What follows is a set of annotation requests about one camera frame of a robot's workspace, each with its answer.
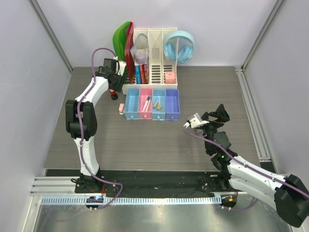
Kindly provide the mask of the red black stamp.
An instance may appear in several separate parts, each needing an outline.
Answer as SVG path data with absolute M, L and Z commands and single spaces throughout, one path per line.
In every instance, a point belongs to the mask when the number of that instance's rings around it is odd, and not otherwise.
M 118 94 L 115 90 L 110 89 L 110 94 L 111 94 L 111 99 L 112 100 L 117 100 L 118 99 Z

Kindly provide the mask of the pink drawer bin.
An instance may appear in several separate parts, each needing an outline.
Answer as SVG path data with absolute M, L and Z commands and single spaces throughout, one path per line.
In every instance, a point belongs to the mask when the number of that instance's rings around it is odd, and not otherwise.
M 148 112 L 142 112 L 142 108 L 144 106 L 144 103 L 148 96 L 153 96 L 153 89 L 152 88 L 141 88 L 140 89 L 140 96 L 139 96 L 139 108 L 138 108 L 138 114 L 139 119 L 145 119 L 145 120 L 151 120 L 152 119 L 152 103 L 153 100 L 151 100 L 149 111 Z

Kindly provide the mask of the light blue drawer bin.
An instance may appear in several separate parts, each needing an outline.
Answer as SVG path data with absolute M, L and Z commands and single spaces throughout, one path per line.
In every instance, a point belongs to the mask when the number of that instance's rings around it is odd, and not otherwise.
M 140 89 L 131 88 L 127 91 L 124 114 L 127 120 L 139 119 L 139 97 Z

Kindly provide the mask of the blue white marker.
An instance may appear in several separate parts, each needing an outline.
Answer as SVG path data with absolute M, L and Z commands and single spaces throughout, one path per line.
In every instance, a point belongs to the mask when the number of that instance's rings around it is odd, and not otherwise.
M 142 108 L 142 112 L 145 112 L 145 111 L 146 111 L 149 100 L 150 100 L 150 96 L 147 97 L 147 99 L 146 99 L 146 101 L 145 101 L 145 103 L 144 103 L 144 106 L 143 106 L 143 108 Z

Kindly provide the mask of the green white marker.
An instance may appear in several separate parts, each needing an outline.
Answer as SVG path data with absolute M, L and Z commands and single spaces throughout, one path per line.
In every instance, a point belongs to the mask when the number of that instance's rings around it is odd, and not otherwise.
M 150 106 L 151 100 L 152 100 L 152 97 L 150 96 L 149 99 L 146 102 L 146 107 L 145 107 L 145 110 L 144 110 L 145 112 L 149 111 L 149 106 Z

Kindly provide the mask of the green red folder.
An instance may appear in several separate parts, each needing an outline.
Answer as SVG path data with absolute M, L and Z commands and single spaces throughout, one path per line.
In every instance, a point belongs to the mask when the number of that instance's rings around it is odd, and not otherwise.
M 133 22 L 123 23 L 113 34 L 113 48 L 119 60 L 126 62 L 125 73 L 128 75 L 129 83 L 133 84 L 135 77 L 135 65 L 131 54 L 133 42 L 134 25 Z

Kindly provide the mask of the purple drawer bin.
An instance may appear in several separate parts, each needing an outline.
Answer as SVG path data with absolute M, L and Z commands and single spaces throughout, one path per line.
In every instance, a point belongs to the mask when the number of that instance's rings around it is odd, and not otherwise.
M 176 121 L 180 118 L 178 89 L 166 89 L 166 120 Z

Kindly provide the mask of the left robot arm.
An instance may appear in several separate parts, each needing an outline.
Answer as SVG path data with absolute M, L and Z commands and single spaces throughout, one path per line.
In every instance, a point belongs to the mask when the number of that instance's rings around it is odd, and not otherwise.
M 71 181 L 76 193 L 100 192 L 104 183 L 96 158 L 94 136 L 98 122 L 95 106 L 101 96 L 109 91 L 112 99 L 118 98 L 126 80 L 126 63 L 117 58 L 106 58 L 80 96 L 65 103 L 66 131 L 74 139 L 81 162 L 80 176 Z

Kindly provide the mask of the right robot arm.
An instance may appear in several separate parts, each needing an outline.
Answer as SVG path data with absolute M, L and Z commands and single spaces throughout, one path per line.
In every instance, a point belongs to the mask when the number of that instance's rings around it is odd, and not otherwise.
M 227 134 L 218 130 L 230 120 L 223 104 L 201 118 L 205 152 L 220 171 L 220 189 L 244 191 L 275 209 L 289 225 L 301 227 L 309 216 L 309 191 L 301 179 L 269 172 L 233 152 Z

